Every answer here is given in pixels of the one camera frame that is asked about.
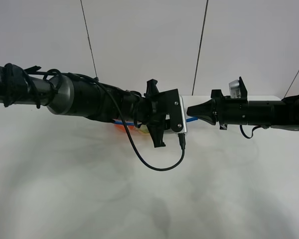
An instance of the blue cable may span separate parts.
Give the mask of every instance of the blue cable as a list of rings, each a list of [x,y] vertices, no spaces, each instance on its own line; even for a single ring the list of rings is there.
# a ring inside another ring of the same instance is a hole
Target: blue cable
[[[191,117],[191,118],[186,119],[186,122],[192,122],[192,121],[195,121],[195,120],[198,120],[198,118],[197,117]],[[115,121],[114,124],[123,125],[123,123],[121,121]],[[134,123],[126,122],[126,125],[134,126]]]

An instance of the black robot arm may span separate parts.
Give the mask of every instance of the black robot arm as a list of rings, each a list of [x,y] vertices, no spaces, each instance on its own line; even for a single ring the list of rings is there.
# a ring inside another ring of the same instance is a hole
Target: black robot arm
[[[187,114],[211,125],[219,122],[220,129],[224,130],[229,124],[238,124],[299,131],[299,95],[281,101],[248,101],[241,77],[231,82],[229,88],[230,96],[212,90],[211,100],[189,107]]]
[[[10,63],[0,66],[0,103],[47,106],[56,115],[81,116],[102,122],[122,121],[134,151],[149,168],[167,171],[177,166],[184,157],[186,118],[182,97],[178,90],[159,92],[157,81],[147,82],[144,97],[136,91],[124,91],[102,84],[98,78],[81,74],[61,73],[56,69],[39,72],[40,67],[22,69]],[[43,75],[43,79],[29,75]],[[157,169],[148,165],[138,153],[125,120],[136,127],[145,124],[154,147],[165,146],[163,134],[171,129],[178,134],[182,157],[172,167]]]

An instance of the white table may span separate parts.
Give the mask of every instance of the white table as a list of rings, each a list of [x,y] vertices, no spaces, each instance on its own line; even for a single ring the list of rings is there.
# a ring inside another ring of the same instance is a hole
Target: white table
[[[299,238],[299,132],[188,129],[184,161],[155,172],[112,124],[0,105],[0,239]],[[174,134],[133,136],[154,166],[180,157]]]

